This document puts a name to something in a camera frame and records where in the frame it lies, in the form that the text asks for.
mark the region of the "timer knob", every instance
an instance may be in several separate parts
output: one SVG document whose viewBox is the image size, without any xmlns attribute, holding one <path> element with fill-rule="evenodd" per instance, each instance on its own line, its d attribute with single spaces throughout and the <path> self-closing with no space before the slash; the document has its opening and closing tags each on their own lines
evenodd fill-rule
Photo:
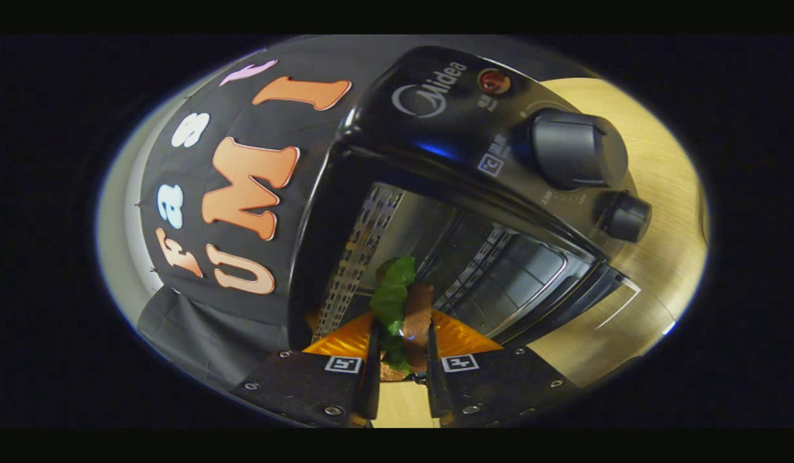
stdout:
<svg viewBox="0 0 794 463">
<path fill-rule="evenodd" d="M 620 133 L 593 115 L 544 109 L 533 119 L 531 144 L 540 171 L 561 190 L 612 188 L 629 166 Z"/>
<path fill-rule="evenodd" d="M 652 205 L 624 192 L 614 200 L 606 232 L 612 238 L 637 243 L 646 234 L 650 222 Z"/>
</svg>

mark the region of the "black background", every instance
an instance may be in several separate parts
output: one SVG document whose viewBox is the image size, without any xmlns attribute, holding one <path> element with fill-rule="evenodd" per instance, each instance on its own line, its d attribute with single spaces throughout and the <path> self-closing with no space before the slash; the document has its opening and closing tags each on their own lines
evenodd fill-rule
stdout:
<svg viewBox="0 0 794 463">
<path fill-rule="evenodd" d="M 14 168 L 0 169 L 0 229 L 14 252 L 0 260 L 0 428 L 275 426 L 139 341 L 97 276 L 91 234 L 101 179 L 139 118 L 280 38 L 0 36 L 0 166 Z M 537 426 L 794 426 L 794 36 L 532 39 L 668 123 L 716 227 L 703 285 L 667 340 Z"/>
</svg>

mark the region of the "letter m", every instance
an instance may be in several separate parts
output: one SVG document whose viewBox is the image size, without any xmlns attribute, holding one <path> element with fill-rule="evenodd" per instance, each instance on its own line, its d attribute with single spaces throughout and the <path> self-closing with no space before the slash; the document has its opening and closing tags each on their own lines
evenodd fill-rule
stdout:
<svg viewBox="0 0 794 463">
<path fill-rule="evenodd" d="M 273 188 L 285 187 L 299 158 L 297 147 L 259 149 L 238 144 L 232 137 L 224 138 L 212 164 L 232 184 L 203 196 L 203 220 L 232 223 L 256 232 L 262 240 L 271 240 L 277 216 L 271 211 L 256 214 L 248 210 L 275 206 L 280 199 L 256 179 L 264 179 Z"/>
</svg>

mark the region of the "perforated metal panel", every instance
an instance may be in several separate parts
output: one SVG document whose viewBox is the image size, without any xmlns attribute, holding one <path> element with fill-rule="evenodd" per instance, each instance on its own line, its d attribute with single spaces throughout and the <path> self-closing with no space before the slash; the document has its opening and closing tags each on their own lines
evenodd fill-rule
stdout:
<svg viewBox="0 0 794 463">
<path fill-rule="evenodd" d="M 344 254 L 332 272 L 326 299 L 320 310 L 315 341 L 339 328 L 348 303 L 358 290 L 360 279 L 371 263 L 371 257 L 380 245 L 385 230 L 391 225 L 394 211 L 403 196 L 405 191 L 393 186 L 374 183 L 371 187 L 352 234 L 346 241 Z"/>
</svg>

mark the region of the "orange letter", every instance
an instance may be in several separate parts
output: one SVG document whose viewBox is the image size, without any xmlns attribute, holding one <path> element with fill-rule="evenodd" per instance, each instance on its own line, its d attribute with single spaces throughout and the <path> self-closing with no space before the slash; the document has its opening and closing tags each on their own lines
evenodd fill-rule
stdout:
<svg viewBox="0 0 794 463">
<path fill-rule="evenodd" d="M 223 270 L 214 269 L 214 278 L 217 279 L 221 287 L 234 287 L 238 290 L 255 294 L 268 294 L 274 290 L 274 276 L 260 264 L 235 255 L 226 254 L 218 250 L 214 245 L 206 245 L 205 251 L 208 254 L 208 260 L 211 260 L 211 263 L 215 266 L 226 264 L 226 266 L 238 267 L 238 269 L 248 270 L 257 278 L 255 281 L 247 281 L 226 275 Z"/>
<path fill-rule="evenodd" d="M 279 77 L 263 87 L 253 103 L 259 105 L 268 100 L 293 100 L 311 103 L 317 111 L 325 111 L 339 102 L 351 88 L 348 81 L 332 83 L 292 81 L 291 77 Z"/>
<path fill-rule="evenodd" d="M 214 152 L 214 168 L 232 182 L 232 185 L 210 191 L 203 196 L 203 220 L 229 222 L 257 232 L 262 240 L 274 238 L 277 217 L 265 211 L 248 213 L 245 209 L 267 208 L 277 205 L 279 197 L 259 184 L 257 177 L 265 179 L 274 188 L 282 188 L 291 179 L 297 166 L 300 149 L 258 149 L 238 144 L 226 137 Z"/>
<path fill-rule="evenodd" d="M 194 275 L 197 275 L 197 278 L 203 278 L 203 272 L 199 269 L 197 260 L 194 258 L 191 252 L 180 254 L 180 251 L 183 250 L 183 247 L 174 240 L 165 239 L 165 230 L 162 228 L 156 229 L 156 240 L 159 241 L 160 247 L 162 248 L 162 254 L 165 255 L 165 260 L 171 264 L 171 267 L 182 267 Z"/>
</svg>

